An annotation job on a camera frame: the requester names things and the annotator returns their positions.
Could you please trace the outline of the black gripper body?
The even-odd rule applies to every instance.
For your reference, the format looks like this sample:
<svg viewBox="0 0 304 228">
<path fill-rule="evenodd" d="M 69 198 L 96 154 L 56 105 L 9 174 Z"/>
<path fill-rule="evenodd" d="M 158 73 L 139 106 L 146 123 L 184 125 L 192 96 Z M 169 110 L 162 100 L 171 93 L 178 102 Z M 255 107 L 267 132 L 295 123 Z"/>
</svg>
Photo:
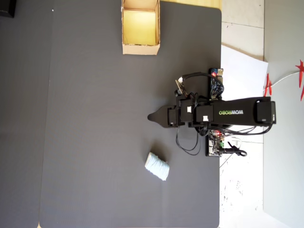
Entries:
<svg viewBox="0 0 304 228">
<path fill-rule="evenodd" d="M 182 106 L 170 106 L 168 108 L 168 126 L 177 128 L 183 126 L 184 122 L 182 121 L 182 113 L 184 108 Z"/>
</svg>

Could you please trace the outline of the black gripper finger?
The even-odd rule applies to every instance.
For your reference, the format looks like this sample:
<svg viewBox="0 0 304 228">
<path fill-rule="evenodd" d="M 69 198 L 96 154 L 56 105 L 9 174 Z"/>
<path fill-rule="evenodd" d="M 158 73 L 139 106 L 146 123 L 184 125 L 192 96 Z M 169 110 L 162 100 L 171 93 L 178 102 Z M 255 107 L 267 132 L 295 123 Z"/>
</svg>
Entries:
<svg viewBox="0 0 304 228">
<path fill-rule="evenodd" d="M 156 112 L 149 114 L 147 118 L 149 121 L 155 122 L 163 128 L 169 128 L 167 106 L 159 108 Z"/>
</svg>

